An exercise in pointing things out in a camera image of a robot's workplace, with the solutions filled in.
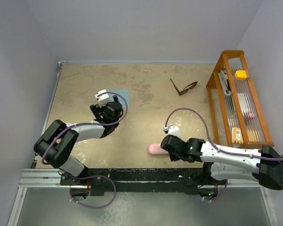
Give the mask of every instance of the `white wall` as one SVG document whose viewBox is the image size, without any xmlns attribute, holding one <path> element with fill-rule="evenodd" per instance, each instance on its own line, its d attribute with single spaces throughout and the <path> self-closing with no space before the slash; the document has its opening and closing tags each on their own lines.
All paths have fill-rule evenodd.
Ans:
<svg viewBox="0 0 283 226">
<path fill-rule="evenodd" d="M 25 0 L 0 0 L 0 226 L 7 225 L 22 169 L 33 161 L 57 70 Z"/>
<path fill-rule="evenodd" d="M 238 49 L 245 51 L 275 150 L 283 153 L 283 0 L 264 0 Z M 272 195 L 283 225 L 283 191 Z"/>
<path fill-rule="evenodd" d="M 263 0 L 27 0 L 58 60 L 215 62 Z"/>
</svg>

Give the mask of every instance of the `cable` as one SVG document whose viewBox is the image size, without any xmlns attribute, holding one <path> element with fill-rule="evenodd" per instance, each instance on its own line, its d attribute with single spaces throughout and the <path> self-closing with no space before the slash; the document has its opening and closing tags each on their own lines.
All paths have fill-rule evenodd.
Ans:
<svg viewBox="0 0 283 226">
<path fill-rule="evenodd" d="M 54 144 L 56 143 L 56 141 L 59 140 L 60 137 L 61 137 L 64 133 L 66 133 L 68 130 L 72 129 L 73 127 L 76 127 L 76 126 L 87 126 L 87 125 L 113 126 L 113 125 L 115 125 L 115 124 L 118 124 L 121 120 L 123 120 L 123 119 L 126 117 L 126 115 L 127 115 L 127 113 L 128 113 L 128 104 L 127 104 L 125 98 L 123 98 L 121 95 L 119 95 L 118 93 L 115 93 L 115 92 L 105 92 L 105 93 L 98 94 L 98 97 L 100 97 L 100 96 L 102 96 L 102 95 L 104 95 L 104 94 L 108 94 L 108 93 L 117 95 L 117 96 L 119 96 L 119 97 L 124 101 L 125 106 L 126 106 L 126 111 L 125 111 L 125 113 L 123 114 L 123 116 L 122 116 L 118 121 L 113 122 L 113 123 L 105 124 L 105 123 L 83 122 L 83 123 L 74 124 L 74 125 L 72 125 L 72 126 L 69 126 L 69 127 L 65 128 L 62 132 L 60 132 L 60 133 L 57 135 L 56 138 L 53 139 L 52 143 L 49 145 L 49 147 L 47 148 L 47 150 L 46 150 L 45 153 L 43 154 L 42 161 L 41 161 L 42 164 L 44 164 L 44 165 L 49 165 L 49 163 L 45 162 L 45 157 L 46 157 L 47 153 L 48 153 L 48 152 L 50 151 L 50 149 L 54 146 Z"/>
<path fill-rule="evenodd" d="M 225 183 L 225 187 L 223 188 L 220 195 L 218 195 L 216 198 L 212 199 L 211 201 L 214 202 L 214 201 L 217 201 L 218 199 L 220 199 L 220 197 L 225 193 L 226 187 L 227 187 L 227 180 L 226 180 L 226 183 Z"/>
<path fill-rule="evenodd" d="M 179 110 L 188 110 L 188 111 L 191 111 L 195 114 L 197 114 L 200 119 L 202 120 L 205 128 L 206 128 L 206 132 L 207 132 L 207 137 L 208 137 L 208 141 L 209 143 L 218 151 L 224 153 L 224 154 L 229 154 L 229 155 L 235 155 L 235 156 L 243 156 L 243 157 L 250 157 L 250 158 L 257 158 L 257 159 L 263 159 L 263 160 L 268 160 L 268 161 L 283 161 L 283 155 L 281 156 L 281 158 L 267 158 L 267 157 L 263 157 L 263 156 L 257 156 L 257 155 L 248 155 L 248 154 L 240 154 L 240 153 L 231 153 L 231 152 L 227 152 L 225 150 L 222 150 L 221 148 L 218 148 L 214 143 L 213 141 L 211 140 L 210 136 L 209 136 L 209 133 L 208 133 L 208 126 L 206 124 L 206 122 L 204 121 L 204 118 L 195 110 L 193 109 L 190 109 L 190 108 L 187 108 L 187 107 L 181 107 L 181 108 L 177 108 L 175 109 L 174 111 L 172 111 L 168 118 L 166 119 L 166 123 L 165 123 L 165 127 L 167 127 L 167 123 L 170 119 L 170 117 L 172 116 L 172 114 L 174 114 L 175 112 L 179 111 Z"/>
<path fill-rule="evenodd" d="M 72 176 L 70 173 L 68 173 L 70 175 L 70 177 L 74 178 L 74 179 L 77 179 L 77 180 L 87 180 L 87 179 L 91 179 L 91 178 L 97 178 L 97 177 L 101 177 L 101 178 L 105 178 L 107 179 L 108 181 L 111 182 L 112 186 L 113 186 L 113 189 L 114 189 L 114 193 L 113 193 L 113 197 L 112 199 L 110 200 L 110 202 L 108 202 L 107 204 L 105 205 L 102 205 L 102 206 L 91 206 L 91 205 L 87 205 L 87 204 L 84 204 L 84 203 L 81 203 L 79 201 L 77 201 L 76 199 L 74 199 L 74 197 L 72 196 L 71 194 L 71 189 L 69 190 L 69 195 L 70 195 L 70 201 L 74 201 L 75 203 L 81 205 L 81 206 L 84 206 L 84 207 L 87 207 L 87 208 L 91 208 L 91 209 L 102 209 L 102 208 L 105 208 L 107 206 L 109 206 L 115 199 L 115 197 L 117 196 L 117 188 L 115 186 L 115 184 L 113 183 L 113 181 L 109 178 L 109 177 L 106 177 L 106 176 L 103 176 L 103 175 L 94 175 L 94 176 L 89 176 L 89 177 L 85 177 L 85 178 L 78 178 L 78 177 L 74 177 Z"/>
</svg>

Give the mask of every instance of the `blue paper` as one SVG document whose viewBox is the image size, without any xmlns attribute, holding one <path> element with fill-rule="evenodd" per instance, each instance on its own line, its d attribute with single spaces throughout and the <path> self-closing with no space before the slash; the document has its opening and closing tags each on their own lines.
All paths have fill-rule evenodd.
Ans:
<svg viewBox="0 0 283 226">
<path fill-rule="evenodd" d="M 127 102 L 128 107 L 129 107 L 129 90 L 128 89 L 110 89 L 108 90 L 108 92 L 115 92 L 119 95 L 121 95 Z M 113 94 L 108 94 L 111 101 L 113 101 Z M 124 101 L 122 100 L 122 98 L 118 97 L 119 102 L 122 104 L 123 108 L 126 108 L 126 105 L 124 103 Z"/>
</svg>

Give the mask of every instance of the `yellow block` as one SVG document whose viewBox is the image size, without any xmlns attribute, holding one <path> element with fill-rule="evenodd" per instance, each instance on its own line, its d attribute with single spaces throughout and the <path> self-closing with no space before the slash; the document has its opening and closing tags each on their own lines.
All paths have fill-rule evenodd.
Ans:
<svg viewBox="0 0 283 226">
<path fill-rule="evenodd" d="M 235 78 L 238 80 L 246 80 L 249 77 L 249 73 L 247 71 L 239 70 L 235 72 Z"/>
</svg>

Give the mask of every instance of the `yellow object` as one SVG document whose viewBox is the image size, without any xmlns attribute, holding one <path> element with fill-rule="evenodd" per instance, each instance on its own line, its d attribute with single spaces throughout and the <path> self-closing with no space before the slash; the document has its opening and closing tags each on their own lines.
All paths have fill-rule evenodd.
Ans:
<svg viewBox="0 0 283 226">
<path fill-rule="evenodd" d="M 249 78 L 249 73 L 243 70 L 236 71 L 235 78 L 238 80 L 246 80 Z"/>
<path fill-rule="evenodd" d="M 235 145 L 243 144 L 242 134 L 239 127 L 232 128 L 232 143 Z"/>
</svg>

